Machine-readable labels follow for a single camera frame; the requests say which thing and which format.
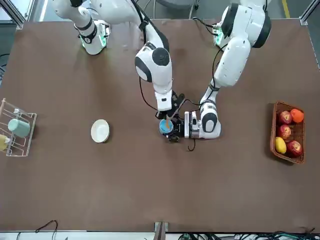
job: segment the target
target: dish rack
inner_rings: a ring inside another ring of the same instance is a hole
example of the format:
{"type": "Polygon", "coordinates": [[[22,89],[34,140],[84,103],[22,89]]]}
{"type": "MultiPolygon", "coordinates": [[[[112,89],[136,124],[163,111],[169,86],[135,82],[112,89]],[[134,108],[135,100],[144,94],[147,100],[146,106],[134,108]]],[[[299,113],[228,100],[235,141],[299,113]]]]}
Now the dish rack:
{"type": "Polygon", "coordinates": [[[8,157],[26,157],[29,155],[32,136],[37,120],[36,113],[28,113],[21,108],[12,105],[4,98],[0,106],[0,135],[9,139],[6,149],[2,152],[8,157]],[[26,137],[19,137],[8,130],[8,123],[12,119],[17,119],[30,124],[30,132],[26,137]]]}

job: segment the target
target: teal mug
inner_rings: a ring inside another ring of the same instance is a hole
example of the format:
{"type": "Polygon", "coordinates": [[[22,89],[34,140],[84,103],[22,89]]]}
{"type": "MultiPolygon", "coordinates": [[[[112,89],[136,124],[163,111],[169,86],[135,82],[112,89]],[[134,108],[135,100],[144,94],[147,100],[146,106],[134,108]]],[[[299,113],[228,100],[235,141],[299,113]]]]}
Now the teal mug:
{"type": "Polygon", "coordinates": [[[30,124],[25,121],[18,120],[18,119],[12,119],[8,123],[8,129],[14,135],[16,135],[20,138],[24,138],[24,137],[28,136],[28,134],[30,132],[30,124]]]}

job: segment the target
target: red apple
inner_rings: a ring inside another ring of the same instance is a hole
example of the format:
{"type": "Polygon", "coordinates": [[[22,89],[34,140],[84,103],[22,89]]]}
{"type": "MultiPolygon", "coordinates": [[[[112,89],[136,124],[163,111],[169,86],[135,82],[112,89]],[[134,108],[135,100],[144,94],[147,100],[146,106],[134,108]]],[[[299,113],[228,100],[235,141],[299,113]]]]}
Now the red apple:
{"type": "Polygon", "coordinates": [[[300,143],[294,140],[287,143],[286,148],[288,152],[295,157],[299,157],[303,153],[302,146],[300,145],[300,143]]]}
{"type": "Polygon", "coordinates": [[[290,112],[283,111],[279,114],[279,123],[280,124],[290,124],[292,122],[292,116],[290,112]]]}
{"type": "Polygon", "coordinates": [[[288,125],[281,125],[280,127],[278,127],[277,129],[277,136],[283,138],[284,140],[286,140],[288,137],[290,137],[291,135],[291,129],[288,125]]]}

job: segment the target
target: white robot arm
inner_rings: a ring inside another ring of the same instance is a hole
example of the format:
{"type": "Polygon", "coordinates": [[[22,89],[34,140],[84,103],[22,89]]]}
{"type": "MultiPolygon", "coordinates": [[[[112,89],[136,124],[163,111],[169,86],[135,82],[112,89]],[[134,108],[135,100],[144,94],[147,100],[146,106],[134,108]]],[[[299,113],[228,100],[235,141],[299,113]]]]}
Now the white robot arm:
{"type": "MultiPolygon", "coordinates": [[[[103,26],[93,21],[90,12],[81,7],[86,0],[52,0],[58,16],[70,19],[79,31],[86,51],[95,55],[106,46],[103,45],[103,26]]],[[[99,16],[108,24],[125,22],[136,24],[143,31],[145,44],[134,59],[138,75],[153,83],[157,101],[157,110],[162,113],[172,109],[172,62],[169,54],[169,42],[140,9],[134,0],[91,0],[99,16]]]]}
{"type": "Polygon", "coordinates": [[[223,35],[230,40],[199,102],[200,120],[197,120],[195,111],[184,113],[185,138],[214,139],[220,136],[221,124],[216,107],[218,91],[220,87],[229,87],[237,83],[247,63],[251,47],[262,47],[269,37],[271,21],[263,5],[253,5],[249,0],[243,0],[241,3],[243,5],[232,3],[228,6],[218,24],[223,35]]]}

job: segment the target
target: wicker basket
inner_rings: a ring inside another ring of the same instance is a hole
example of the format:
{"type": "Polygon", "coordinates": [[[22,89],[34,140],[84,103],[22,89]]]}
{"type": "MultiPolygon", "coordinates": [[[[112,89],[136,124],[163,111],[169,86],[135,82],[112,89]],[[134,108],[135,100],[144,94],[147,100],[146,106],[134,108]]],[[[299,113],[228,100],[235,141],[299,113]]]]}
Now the wicker basket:
{"type": "Polygon", "coordinates": [[[276,149],[275,149],[276,132],[277,132],[277,127],[279,126],[279,124],[277,122],[278,114],[280,114],[283,111],[290,112],[292,109],[298,109],[301,112],[304,112],[302,109],[300,109],[296,106],[292,106],[292,105],[286,104],[281,101],[277,101],[275,103],[274,108],[273,108],[270,150],[278,158],[287,160],[287,161],[292,162],[294,164],[303,164],[305,162],[305,155],[306,155],[306,150],[305,150],[305,128],[306,128],[306,125],[305,125],[304,119],[300,123],[293,122],[292,124],[289,125],[289,127],[291,129],[291,135],[288,139],[285,140],[286,143],[290,142],[292,140],[298,141],[302,146],[303,154],[298,157],[292,157],[288,153],[280,154],[280,153],[276,152],[276,149]]]}

